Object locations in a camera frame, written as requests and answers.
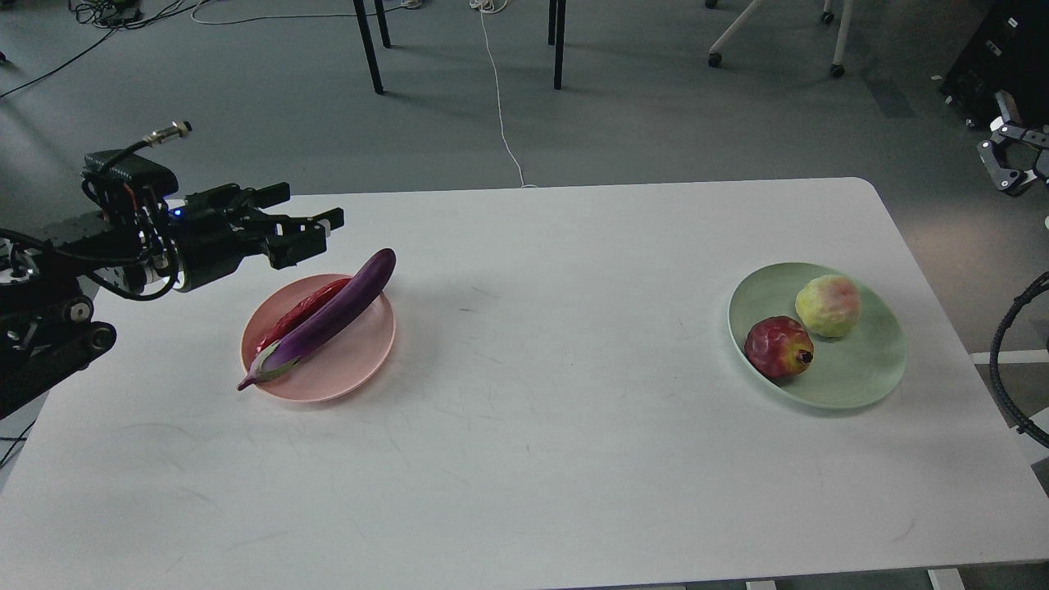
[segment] red pepper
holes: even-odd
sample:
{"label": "red pepper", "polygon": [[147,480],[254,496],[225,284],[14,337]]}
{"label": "red pepper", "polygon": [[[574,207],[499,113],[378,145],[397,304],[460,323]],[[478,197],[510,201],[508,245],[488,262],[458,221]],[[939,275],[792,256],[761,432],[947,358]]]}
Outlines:
{"label": "red pepper", "polygon": [[317,313],[317,310],[324,307],[336,296],[337,293],[342,291],[343,287],[349,282],[349,278],[340,278],[333,280],[331,282],[321,287],[317,291],[314,291],[313,295],[309,295],[305,299],[301,300],[292,308],[283,317],[277,321],[270,332],[266,332],[265,336],[257,346],[255,346],[255,352],[260,353],[263,349],[274,343],[276,340],[280,340],[287,335],[288,332],[295,330],[300,323],[306,321],[306,318]]}

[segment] white cable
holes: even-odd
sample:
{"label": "white cable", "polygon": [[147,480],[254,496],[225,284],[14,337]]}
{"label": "white cable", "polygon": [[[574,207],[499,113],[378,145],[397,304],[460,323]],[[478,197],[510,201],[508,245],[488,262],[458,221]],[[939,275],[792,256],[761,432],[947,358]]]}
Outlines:
{"label": "white cable", "polygon": [[495,2],[492,0],[470,0],[470,7],[483,15],[494,15],[501,13],[502,8],[506,8],[509,3],[510,0],[504,0],[502,5],[496,8]]}
{"label": "white cable", "polygon": [[523,170],[521,170],[520,162],[517,162],[517,156],[514,155],[514,152],[510,149],[510,142],[507,141],[507,128],[506,128],[506,126],[502,123],[502,96],[501,96],[501,92],[499,92],[499,70],[498,70],[498,68],[495,67],[495,57],[492,56],[492,47],[488,44],[488,27],[485,26],[485,15],[488,15],[488,14],[494,14],[494,13],[485,13],[485,12],[481,10],[481,13],[480,13],[480,28],[481,28],[481,30],[485,31],[485,49],[488,50],[488,59],[492,61],[492,73],[495,75],[495,104],[499,108],[499,134],[502,135],[502,145],[507,147],[507,153],[510,154],[510,159],[513,160],[514,161],[514,165],[517,166],[517,174],[521,178],[521,186],[520,186],[520,188],[522,188],[522,189],[534,189],[534,188],[537,188],[535,185],[527,185],[527,184],[524,184],[524,172],[523,172]]}

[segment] black equipment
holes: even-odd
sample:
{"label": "black equipment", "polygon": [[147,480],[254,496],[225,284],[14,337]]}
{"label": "black equipment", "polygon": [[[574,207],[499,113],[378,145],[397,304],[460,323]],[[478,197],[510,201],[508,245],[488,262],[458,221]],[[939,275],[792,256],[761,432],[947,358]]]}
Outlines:
{"label": "black equipment", "polygon": [[1012,94],[1030,125],[1049,124],[1049,0],[998,0],[941,85],[969,127],[999,114],[994,92]]}
{"label": "black equipment", "polygon": [[[87,154],[81,188],[99,211],[26,233],[0,228],[0,419],[112,349],[116,330],[92,321],[92,282],[149,301],[232,274],[254,254],[274,269],[294,266],[324,252],[343,226],[339,208],[312,217],[263,213],[291,198],[286,183],[224,185],[170,208],[175,175],[133,152],[190,130],[172,123],[123,150]],[[164,286],[146,293],[157,280]]]}

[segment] eggplant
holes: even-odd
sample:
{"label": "eggplant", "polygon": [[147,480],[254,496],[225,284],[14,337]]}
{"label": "eggplant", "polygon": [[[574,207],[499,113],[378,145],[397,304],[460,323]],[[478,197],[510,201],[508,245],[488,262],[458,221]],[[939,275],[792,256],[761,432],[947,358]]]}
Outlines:
{"label": "eggplant", "polygon": [[248,376],[237,385],[237,391],[284,375],[342,332],[383,292],[395,265],[397,255],[389,248],[376,252],[330,301],[298,328],[263,349],[252,361]]}

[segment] cable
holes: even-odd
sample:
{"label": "cable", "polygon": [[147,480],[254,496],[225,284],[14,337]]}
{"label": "cable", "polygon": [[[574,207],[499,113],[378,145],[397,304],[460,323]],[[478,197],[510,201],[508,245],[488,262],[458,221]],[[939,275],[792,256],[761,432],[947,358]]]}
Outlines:
{"label": "cable", "polygon": [[1005,338],[1005,332],[1012,325],[1012,321],[1016,319],[1016,316],[1020,314],[1020,310],[1046,291],[1049,291],[1049,272],[1043,273],[1042,276],[1034,279],[1034,282],[1025,289],[1020,296],[1012,300],[1012,307],[1009,308],[1008,313],[1005,314],[1005,317],[999,324],[998,330],[994,332],[994,338],[990,345],[990,362],[988,363],[988,368],[990,371],[991,388],[998,397],[999,402],[1002,403],[1002,406],[1005,407],[1006,410],[1008,410],[1008,413],[1012,416],[1013,420],[1016,421],[1016,431],[1020,434],[1026,433],[1032,439],[1041,443],[1042,446],[1049,448],[1049,434],[1046,434],[1045,430],[1034,424],[1034,421],[1028,418],[1027,415],[1025,415],[1020,407],[1016,406],[1015,402],[1012,401],[1012,398],[1010,398],[1009,394],[1005,391],[1005,385],[1002,384],[1002,376],[999,374],[998,368],[998,354],[1002,349],[1002,340]]}
{"label": "cable", "polygon": [[[204,4],[207,4],[207,3],[208,3],[208,0],[201,0],[201,1],[197,2],[196,6],[193,6],[193,8],[190,12],[190,18],[193,19],[193,22],[199,23],[199,24],[243,24],[245,22],[254,22],[254,21],[261,21],[261,20],[272,20],[272,19],[326,19],[326,18],[336,18],[336,17],[357,17],[356,13],[337,13],[337,14],[328,14],[328,15],[263,15],[261,17],[250,17],[250,18],[247,18],[247,19],[239,19],[239,20],[235,20],[235,21],[202,21],[202,20],[198,19],[196,15],[197,15],[197,10],[200,9],[200,6],[202,6]],[[386,10],[383,10],[383,12],[388,14],[388,13],[392,13],[393,10],[400,10],[401,8],[404,8],[404,6],[395,6],[393,8],[389,8],[389,9],[386,9]],[[377,13],[368,13],[365,16],[373,17],[373,16],[376,16],[376,14]]]}
{"label": "cable", "polygon": [[514,165],[517,166],[517,174],[520,176],[521,186],[520,188],[537,188],[535,185],[524,184],[524,171],[521,170],[520,162],[517,162],[517,156],[514,155],[513,150],[510,149],[510,142],[507,141],[507,128],[502,122],[502,94],[499,91],[499,70],[495,67],[495,57],[492,56],[492,47],[488,43],[488,27],[485,26],[485,15],[493,13],[480,13],[480,28],[485,31],[485,49],[488,50],[488,59],[492,62],[492,72],[495,75],[495,104],[499,109],[499,133],[502,135],[502,145],[507,148],[507,153],[510,154],[510,159],[514,161]]}
{"label": "cable", "polygon": [[4,467],[6,467],[7,463],[9,463],[12,460],[15,459],[15,457],[13,455],[15,452],[15,447],[18,446],[18,443],[20,443],[20,442],[24,443],[26,441],[25,434],[28,433],[29,428],[31,428],[33,425],[36,424],[36,423],[37,423],[36,420],[34,420],[33,422],[29,422],[29,425],[26,426],[24,430],[22,430],[22,434],[19,435],[18,437],[15,437],[14,439],[9,439],[7,437],[5,437],[3,439],[5,441],[6,440],[12,440],[13,442],[10,443],[10,446],[7,447],[7,452],[3,454],[3,458],[0,459],[0,469],[3,469]]}
{"label": "cable", "polygon": [[47,78],[47,77],[49,77],[49,76],[51,76],[51,75],[53,75],[53,73],[57,73],[57,72],[59,72],[59,71],[60,71],[60,70],[62,70],[62,68],[64,68],[65,66],[67,66],[67,65],[71,64],[72,62],[74,62],[74,61],[79,60],[80,58],[84,57],[84,55],[85,55],[85,54],[87,54],[87,52],[88,52],[88,51],[90,51],[91,49],[93,49],[93,48],[98,47],[99,45],[101,45],[103,41],[105,41],[106,39],[109,39],[109,38],[110,38],[110,37],[111,37],[111,36],[112,36],[112,35],[113,35],[114,33],[116,33],[116,29],[115,29],[115,28],[114,28],[114,29],[111,29],[111,30],[110,30],[109,33],[107,33],[107,34],[106,34],[106,35],[105,35],[105,36],[104,36],[104,37],[103,37],[102,39],[99,39],[99,40],[98,40],[98,41],[95,41],[95,42],[94,42],[94,43],[93,43],[93,44],[92,44],[92,45],[91,45],[90,47],[88,47],[88,48],[84,49],[83,51],[81,51],[81,52],[77,54],[77,55],[76,55],[76,56],[73,56],[73,57],[72,57],[71,59],[69,59],[69,60],[68,60],[67,62],[65,62],[64,64],[62,64],[62,65],[60,65],[60,66],[56,67],[55,69],[52,69],[52,70],[48,71],[47,73],[45,73],[45,75],[41,76],[40,78],[37,78],[36,80],[30,80],[30,81],[26,82],[25,84],[22,84],[21,86],[17,86],[17,87],[15,87],[15,88],[12,88],[10,90],[7,90],[6,92],[4,92],[4,93],[0,94],[0,99],[4,98],[4,97],[6,97],[7,94],[10,94],[10,93],[13,93],[13,92],[17,92],[18,90],[21,90],[22,88],[25,88],[26,86],[31,86],[33,84],[36,84],[37,82],[40,82],[41,80],[43,80],[43,79],[45,79],[45,78]]}
{"label": "cable", "polygon": [[[185,8],[181,7],[185,1],[186,0],[174,0],[151,17],[141,18],[136,21],[122,21],[117,23],[106,22],[107,19],[116,16],[121,12],[121,8],[117,8],[112,0],[83,0],[76,6],[72,5],[72,0],[66,0],[66,9],[72,13],[77,18],[77,22],[81,24],[91,24],[98,28],[109,28],[114,30],[121,28],[136,30],[145,28],[164,19],[190,10],[192,8],[191,6],[187,6]],[[198,4],[210,1],[211,0],[200,0]]]}
{"label": "cable", "polygon": [[507,5],[510,4],[510,0],[504,0],[502,5],[498,8],[495,7],[495,2],[492,0],[470,0],[470,7],[478,10],[483,15],[494,15],[496,13],[501,13]]}

